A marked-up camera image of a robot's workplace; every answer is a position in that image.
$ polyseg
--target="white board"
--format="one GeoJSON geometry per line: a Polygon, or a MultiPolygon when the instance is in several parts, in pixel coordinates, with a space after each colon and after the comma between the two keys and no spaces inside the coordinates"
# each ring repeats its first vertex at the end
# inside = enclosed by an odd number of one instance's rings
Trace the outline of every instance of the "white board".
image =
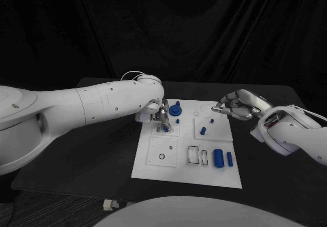
{"type": "Polygon", "coordinates": [[[182,115],[176,117],[169,115],[170,124],[173,128],[179,128],[179,129],[172,134],[163,131],[157,132],[157,127],[162,126],[162,122],[151,121],[150,123],[143,124],[131,177],[140,178],[140,179],[193,183],[193,184],[203,184],[203,185],[222,186],[222,187],[231,187],[231,188],[242,188],[228,117],[226,115],[215,113],[211,110],[212,106],[216,105],[216,102],[196,101],[196,100],[176,100],[176,99],[169,99],[167,101],[170,106],[176,104],[176,101],[180,102],[180,107],[183,110],[182,115]],[[211,123],[211,120],[215,119],[213,124],[208,125],[208,133],[211,132],[211,128],[213,129],[215,126],[223,125],[223,127],[218,127],[215,130],[218,129],[221,130],[218,134],[223,136],[225,140],[219,140],[216,138],[212,139],[212,137],[211,139],[205,137],[200,137],[200,139],[199,138],[196,139],[195,118],[199,118],[203,122],[206,122],[206,119],[208,119],[208,124],[211,123]],[[163,139],[170,139],[169,140],[170,142],[172,140],[176,140],[176,163],[175,163],[176,166],[173,166],[173,163],[170,166],[167,165],[163,166],[163,163],[157,165],[147,165],[147,160],[149,160],[149,157],[151,156],[153,156],[151,158],[154,158],[154,160],[160,162],[159,152],[162,151],[150,148],[150,143],[153,138],[162,138],[159,140],[162,142],[164,141],[163,139]],[[192,164],[192,165],[189,164],[189,146],[199,147],[199,158],[202,158],[202,151],[203,150],[208,151],[208,156],[206,156],[208,165],[203,165],[202,160],[199,164],[192,164]],[[223,168],[216,168],[213,165],[215,149],[223,150],[223,158],[225,158],[223,168]],[[232,153],[232,158],[234,158],[232,167],[228,166],[228,159],[226,159],[228,152],[232,153]]]}

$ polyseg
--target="black table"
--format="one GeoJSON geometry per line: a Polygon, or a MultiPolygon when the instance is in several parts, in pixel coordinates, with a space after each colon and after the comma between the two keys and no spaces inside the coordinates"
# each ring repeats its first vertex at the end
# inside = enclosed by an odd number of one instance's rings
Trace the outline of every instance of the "black table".
{"type": "MultiPolygon", "coordinates": [[[[111,79],[84,78],[78,87],[111,79]]],[[[248,89],[275,105],[303,102],[288,86],[163,82],[164,97],[218,101],[248,89]]],[[[296,221],[327,223],[327,167],[298,150],[275,153],[249,134],[258,119],[229,117],[244,189],[131,178],[141,123],[134,115],[71,130],[23,167],[13,188],[123,201],[187,195],[223,199],[261,208],[296,221]]]]}

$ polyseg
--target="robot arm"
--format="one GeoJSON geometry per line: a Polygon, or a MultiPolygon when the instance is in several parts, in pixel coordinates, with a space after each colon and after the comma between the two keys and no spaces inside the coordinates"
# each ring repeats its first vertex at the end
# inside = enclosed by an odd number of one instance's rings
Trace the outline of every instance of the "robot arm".
{"type": "Polygon", "coordinates": [[[274,107],[265,98],[244,89],[228,94],[212,107],[212,111],[244,121],[258,116],[259,121],[251,129],[251,135],[265,142],[277,153],[287,156],[301,148],[311,158],[327,166],[327,128],[321,128],[304,112],[326,121],[327,118],[293,105],[274,107]],[[228,101],[231,108],[222,108],[228,101]]]}
{"type": "Polygon", "coordinates": [[[151,75],[46,92],[0,86],[0,175],[26,165],[52,141],[84,125],[138,113],[138,122],[159,114],[170,126],[163,89],[151,75]]]}

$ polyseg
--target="white platform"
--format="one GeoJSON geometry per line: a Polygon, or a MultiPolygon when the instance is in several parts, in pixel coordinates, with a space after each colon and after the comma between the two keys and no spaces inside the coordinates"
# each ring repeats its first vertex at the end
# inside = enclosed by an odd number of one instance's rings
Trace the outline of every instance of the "white platform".
{"type": "Polygon", "coordinates": [[[180,101],[183,110],[180,116],[169,115],[175,132],[157,132],[162,122],[143,124],[131,177],[242,188],[228,117],[211,110],[216,102],[175,99],[167,101],[170,105],[180,101]],[[202,127],[206,127],[205,136],[200,135],[202,127]],[[189,146],[199,147],[199,158],[202,151],[208,151],[208,166],[202,164],[202,159],[199,164],[189,164],[189,146]],[[223,150],[223,168],[213,165],[215,149],[223,150]],[[232,167],[228,166],[228,152],[232,153],[232,167]]]}

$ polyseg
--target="small blue part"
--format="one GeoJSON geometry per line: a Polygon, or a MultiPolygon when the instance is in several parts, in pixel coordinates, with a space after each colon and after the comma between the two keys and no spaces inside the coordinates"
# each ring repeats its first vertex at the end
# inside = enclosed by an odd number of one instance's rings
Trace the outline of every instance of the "small blue part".
{"type": "Polygon", "coordinates": [[[173,106],[170,106],[169,108],[169,113],[172,116],[180,116],[182,114],[182,108],[180,108],[180,103],[179,101],[176,102],[176,104],[173,106]]]}
{"type": "Polygon", "coordinates": [[[223,151],[221,149],[213,150],[213,160],[215,160],[215,167],[216,168],[225,167],[223,151]]]}
{"type": "Polygon", "coordinates": [[[206,134],[206,128],[202,128],[200,135],[203,136],[206,134]]]}
{"type": "Polygon", "coordinates": [[[232,153],[231,152],[226,153],[226,159],[228,159],[228,166],[232,167],[234,166],[234,159],[232,159],[232,153]]]}

